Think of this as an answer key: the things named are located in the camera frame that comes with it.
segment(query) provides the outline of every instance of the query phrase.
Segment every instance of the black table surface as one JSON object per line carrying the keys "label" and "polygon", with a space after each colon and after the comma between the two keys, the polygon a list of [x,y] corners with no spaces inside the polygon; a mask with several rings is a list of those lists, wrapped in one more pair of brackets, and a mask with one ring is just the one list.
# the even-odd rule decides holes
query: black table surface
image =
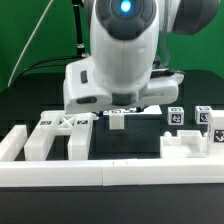
{"label": "black table surface", "polygon": [[[63,110],[62,84],[64,74],[34,74],[18,80],[10,89],[0,94],[0,138],[4,138],[15,124],[26,124],[32,132],[40,113],[45,110]],[[178,100],[172,105],[161,106],[161,116],[127,118],[133,133],[122,133],[124,145],[116,150],[111,147],[104,152],[106,143],[96,141],[106,128],[107,118],[101,125],[94,125],[90,159],[158,158],[159,151],[136,150],[138,142],[131,150],[127,142],[136,135],[136,125],[146,120],[142,134],[150,133],[150,125],[155,126],[155,136],[165,131],[176,133],[178,129],[206,131],[205,126],[194,122],[194,108],[197,105],[224,109],[224,80],[208,71],[187,71],[184,83],[180,86]],[[185,124],[182,127],[167,124],[167,107],[183,106]],[[67,159],[63,149],[66,138],[56,138],[51,152],[53,159]],[[50,187],[50,188],[0,188],[0,223],[75,223],[75,224],[222,224],[224,220],[224,184],[188,184],[154,186],[112,186],[112,187]]]}

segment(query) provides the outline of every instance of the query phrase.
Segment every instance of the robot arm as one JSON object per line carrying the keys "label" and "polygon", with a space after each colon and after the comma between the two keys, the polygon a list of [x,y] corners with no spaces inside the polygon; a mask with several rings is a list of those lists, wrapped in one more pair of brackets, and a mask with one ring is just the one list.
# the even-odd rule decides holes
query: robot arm
{"label": "robot arm", "polygon": [[[168,32],[194,34],[213,19],[219,6],[219,0],[85,0],[84,3],[92,56],[66,68],[67,113],[174,102],[183,75],[150,79],[159,31],[166,23]],[[165,12],[169,12],[168,17],[164,17]]]}

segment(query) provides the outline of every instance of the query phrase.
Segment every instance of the green wall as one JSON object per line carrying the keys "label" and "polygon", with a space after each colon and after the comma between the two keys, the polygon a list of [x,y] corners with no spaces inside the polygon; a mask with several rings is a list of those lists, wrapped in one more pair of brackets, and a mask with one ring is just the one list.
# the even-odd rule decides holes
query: green wall
{"label": "green wall", "polygon": [[[40,16],[50,0],[0,0],[0,92],[6,88],[13,68]],[[85,25],[84,41],[89,51]],[[212,23],[195,36],[169,34],[170,68],[211,70],[224,77],[224,4]],[[71,0],[55,0],[28,48],[16,74],[45,58],[76,54],[74,17]],[[58,68],[47,70],[53,73]]]}

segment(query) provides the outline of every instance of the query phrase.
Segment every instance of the black cable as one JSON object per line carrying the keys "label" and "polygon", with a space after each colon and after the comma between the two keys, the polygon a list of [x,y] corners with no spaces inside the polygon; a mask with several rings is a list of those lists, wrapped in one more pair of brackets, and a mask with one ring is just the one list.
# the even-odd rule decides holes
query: black cable
{"label": "black cable", "polygon": [[82,36],[82,23],[79,9],[79,5],[81,2],[82,1],[80,0],[72,0],[73,11],[75,15],[76,36],[77,36],[77,54],[82,54],[85,52],[85,45]]}
{"label": "black cable", "polygon": [[55,67],[57,65],[53,65],[53,66],[41,66],[41,67],[36,67],[38,65],[41,65],[41,64],[46,64],[46,63],[49,63],[49,62],[53,62],[53,61],[66,61],[66,60],[72,60],[72,59],[83,59],[83,57],[81,55],[73,55],[73,56],[65,56],[65,57],[57,57],[57,58],[49,58],[49,59],[45,59],[45,60],[41,60],[39,62],[36,62],[32,65],[29,65],[28,67],[26,67],[25,69],[23,69],[22,72],[20,72],[16,78],[13,80],[13,83],[18,80],[20,77],[22,77],[26,72],[35,69],[35,68],[46,68],[46,67]]}
{"label": "black cable", "polygon": [[41,69],[41,68],[51,68],[51,67],[65,67],[67,64],[62,64],[62,65],[45,65],[45,66],[36,66],[36,67],[33,67],[33,68],[29,68],[27,69],[26,71],[22,71],[19,75],[20,77],[22,75],[24,75],[26,72],[30,72],[32,70],[36,70],[36,69]]}

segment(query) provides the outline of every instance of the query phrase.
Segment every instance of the white block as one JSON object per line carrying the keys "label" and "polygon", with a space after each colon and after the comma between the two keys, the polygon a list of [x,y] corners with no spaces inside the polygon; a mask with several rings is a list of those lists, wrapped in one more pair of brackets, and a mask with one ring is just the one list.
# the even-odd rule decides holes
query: white block
{"label": "white block", "polygon": [[79,114],[68,142],[69,160],[88,160],[93,114]]}
{"label": "white block", "polygon": [[195,121],[197,124],[208,124],[210,106],[196,106],[195,107]]}
{"label": "white block", "polygon": [[16,125],[0,143],[0,161],[14,161],[27,141],[25,125]]}
{"label": "white block", "polygon": [[212,110],[209,115],[207,149],[211,157],[224,157],[224,111]]}
{"label": "white block", "polygon": [[168,107],[167,119],[169,125],[184,125],[183,107]]}
{"label": "white block", "polygon": [[41,120],[24,147],[27,161],[46,160],[55,139],[54,128],[59,125],[63,114],[63,111],[49,111],[41,114]]}
{"label": "white block", "polygon": [[125,110],[113,110],[109,112],[109,125],[110,130],[125,129]]}
{"label": "white block", "polygon": [[205,158],[207,138],[200,131],[177,131],[177,137],[161,137],[161,157],[169,159]]}
{"label": "white block", "polygon": [[139,170],[136,165],[137,159],[114,160],[110,165],[103,167],[103,185],[138,185]]}

